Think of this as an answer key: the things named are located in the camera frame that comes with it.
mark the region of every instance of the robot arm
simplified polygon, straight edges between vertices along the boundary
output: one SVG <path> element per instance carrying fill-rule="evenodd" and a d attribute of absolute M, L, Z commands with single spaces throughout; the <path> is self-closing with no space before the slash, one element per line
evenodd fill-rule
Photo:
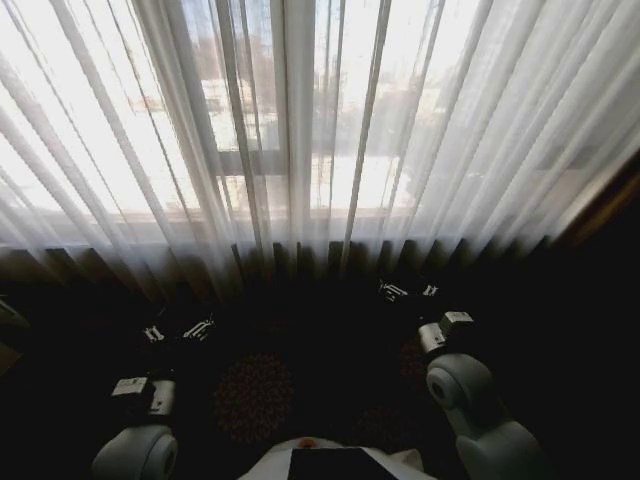
<path fill-rule="evenodd" d="M 445 314 L 439 326 L 431 324 L 420 329 L 427 352 L 444 344 L 446 338 L 441 332 L 451 331 L 450 313 L 458 312 Z M 427 386 L 456 434 L 458 455 L 471 480 L 553 477 L 537 440 L 513 420 L 484 364 L 466 354 L 441 355 L 427 368 Z"/>

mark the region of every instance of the white curtain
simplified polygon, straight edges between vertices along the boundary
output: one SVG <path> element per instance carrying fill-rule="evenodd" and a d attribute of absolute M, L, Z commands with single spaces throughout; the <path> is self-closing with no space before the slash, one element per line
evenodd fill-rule
<path fill-rule="evenodd" d="M 1 0 L 2 275 L 527 252 L 640 147 L 639 72 L 637 0 Z"/>

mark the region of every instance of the dark floor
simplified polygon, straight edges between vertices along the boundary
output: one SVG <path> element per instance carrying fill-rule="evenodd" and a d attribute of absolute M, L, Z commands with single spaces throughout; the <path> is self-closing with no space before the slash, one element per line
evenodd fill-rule
<path fill-rule="evenodd" d="M 426 390 L 417 338 L 426 322 L 419 317 L 437 319 L 445 302 L 391 304 L 377 282 L 354 285 L 214 307 L 217 327 L 204 342 L 150 345 L 141 329 L 125 329 L 123 341 L 95 318 L 83 336 L 40 338 L 4 382 L 14 451 L 43 460 L 24 463 L 23 473 L 51 465 L 84 477 L 99 446 L 126 422 L 108 403 L 113 384 L 151 372 L 177 383 L 176 478 L 237 478 L 271 446 L 299 436 L 389 453 L 418 448 L 430 473 L 464 478 L 453 435 Z M 141 323 L 169 338 L 211 309 L 173 305 Z"/>

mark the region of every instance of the curtain fold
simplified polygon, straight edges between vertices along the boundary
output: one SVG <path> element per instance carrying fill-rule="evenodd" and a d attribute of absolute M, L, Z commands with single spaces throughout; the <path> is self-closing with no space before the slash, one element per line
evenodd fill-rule
<path fill-rule="evenodd" d="M 640 148 L 635 0 L 1 0 L 0 36 L 0 266 L 156 301 L 526 254 Z"/>

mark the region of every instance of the patterned rug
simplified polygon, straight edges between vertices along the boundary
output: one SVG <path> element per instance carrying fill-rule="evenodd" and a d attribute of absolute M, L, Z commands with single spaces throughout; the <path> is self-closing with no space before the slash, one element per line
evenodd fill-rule
<path fill-rule="evenodd" d="M 291 410 L 287 367 L 270 354 L 249 355 L 231 366 L 213 394 L 214 416 L 231 439 L 254 444 L 271 436 Z"/>

